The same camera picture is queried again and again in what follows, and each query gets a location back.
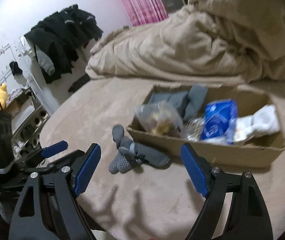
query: black jacket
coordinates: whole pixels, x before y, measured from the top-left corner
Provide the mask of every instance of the black jacket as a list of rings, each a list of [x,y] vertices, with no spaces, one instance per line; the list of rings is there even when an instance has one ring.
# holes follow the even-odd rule
[[[71,61],[78,59],[76,48],[91,39],[97,41],[102,33],[95,16],[80,10],[75,4],[40,21],[25,37],[53,62],[55,73],[52,76],[41,69],[46,83],[50,84],[61,78],[61,74],[72,72]]]

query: box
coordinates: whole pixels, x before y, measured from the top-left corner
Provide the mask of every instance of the box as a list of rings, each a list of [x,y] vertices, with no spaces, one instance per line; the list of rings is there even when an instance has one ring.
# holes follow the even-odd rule
[[[161,87],[154,86],[143,104],[146,104],[152,95],[157,92],[189,91],[191,86]],[[265,105],[274,104],[269,95],[262,90],[249,90],[241,87],[209,87],[203,109],[207,103],[232,98],[237,102],[239,117],[254,114]],[[285,149],[285,138],[282,131],[273,135],[253,138],[244,146],[221,146],[204,142],[191,142],[186,139],[169,136],[152,135],[144,132],[137,119],[133,119],[127,131],[135,142],[139,142],[159,150],[171,156],[180,156],[182,144],[189,142],[198,155],[203,156],[211,164],[225,164],[244,167],[269,167],[271,163]]]
[[[20,112],[21,105],[19,104],[17,99],[11,101],[9,105],[4,109],[5,112],[11,114],[12,117],[16,116]]]

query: yellow plush toy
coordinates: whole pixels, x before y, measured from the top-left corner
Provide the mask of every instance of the yellow plush toy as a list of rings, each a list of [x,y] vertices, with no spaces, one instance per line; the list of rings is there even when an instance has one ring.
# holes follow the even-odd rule
[[[7,93],[7,85],[5,83],[2,83],[0,86],[0,103],[3,109],[6,106],[6,101],[8,97],[9,95]]]

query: floor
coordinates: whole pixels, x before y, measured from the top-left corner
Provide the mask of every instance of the floor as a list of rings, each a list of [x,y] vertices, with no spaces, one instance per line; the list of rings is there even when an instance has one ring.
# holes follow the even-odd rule
[[[95,237],[97,238],[97,240],[116,240],[110,234],[108,234],[106,232],[96,231],[96,230],[93,230],[92,232],[95,235]]]

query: beige blanket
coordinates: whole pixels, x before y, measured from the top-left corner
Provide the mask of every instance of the beige blanket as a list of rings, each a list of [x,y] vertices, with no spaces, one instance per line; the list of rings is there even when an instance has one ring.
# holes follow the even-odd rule
[[[285,0],[189,0],[163,22],[110,33],[92,53],[87,72],[99,75],[285,80]]]
[[[184,240],[195,222],[204,198],[196,193],[185,167],[174,160],[166,170],[143,165],[126,174],[112,175],[108,165],[117,150],[112,127],[132,121],[133,108],[159,83],[142,79],[109,78],[90,81],[72,95],[48,120],[41,135],[42,147],[61,140],[69,144],[61,157],[91,143],[101,146],[101,161],[78,202],[104,229],[119,240]],[[250,86],[272,93],[285,135],[285,82],[253,82]],[[222,167],[241,173],[243,168]],[[270,169],[251,169],[262,192],[272,222],[274,239],[285,230],[285,151]],[[222,233],[231,194],[227,194],[215,236]]]

